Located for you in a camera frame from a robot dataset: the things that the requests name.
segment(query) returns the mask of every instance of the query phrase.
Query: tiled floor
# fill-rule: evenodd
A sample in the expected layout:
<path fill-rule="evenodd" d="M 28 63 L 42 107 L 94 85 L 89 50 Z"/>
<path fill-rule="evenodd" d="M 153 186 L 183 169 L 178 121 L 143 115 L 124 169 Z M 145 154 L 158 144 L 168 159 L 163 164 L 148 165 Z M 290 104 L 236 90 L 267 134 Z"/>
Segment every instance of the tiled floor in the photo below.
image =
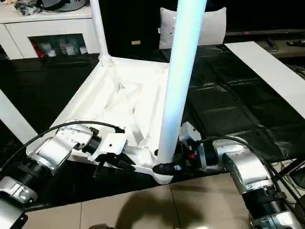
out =
<path fill-rule="evenodd" d="M 24 229 L 249 228 L 248 211 L 229 174 L 30 212 L 28 215 Z"/>
<path fill-rule="evenodd" d="M 81 229 L 100 224 L 115 229 L 179 228 L 170 186 L 83 202 Z"/>

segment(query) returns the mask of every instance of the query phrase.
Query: black leather surface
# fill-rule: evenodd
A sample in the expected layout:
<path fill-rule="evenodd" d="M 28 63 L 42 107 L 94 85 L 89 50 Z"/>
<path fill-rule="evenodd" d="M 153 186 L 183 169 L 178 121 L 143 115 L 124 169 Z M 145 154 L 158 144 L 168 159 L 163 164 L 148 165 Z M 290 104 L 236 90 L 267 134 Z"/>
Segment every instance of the black leather surface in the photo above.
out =
<path fill-rule="evenodd" d="M 269 162 L 304 152 L 304 118 L 223 45 L 198 47 L 188 100 L 207 137 L 240 136 Z"/>

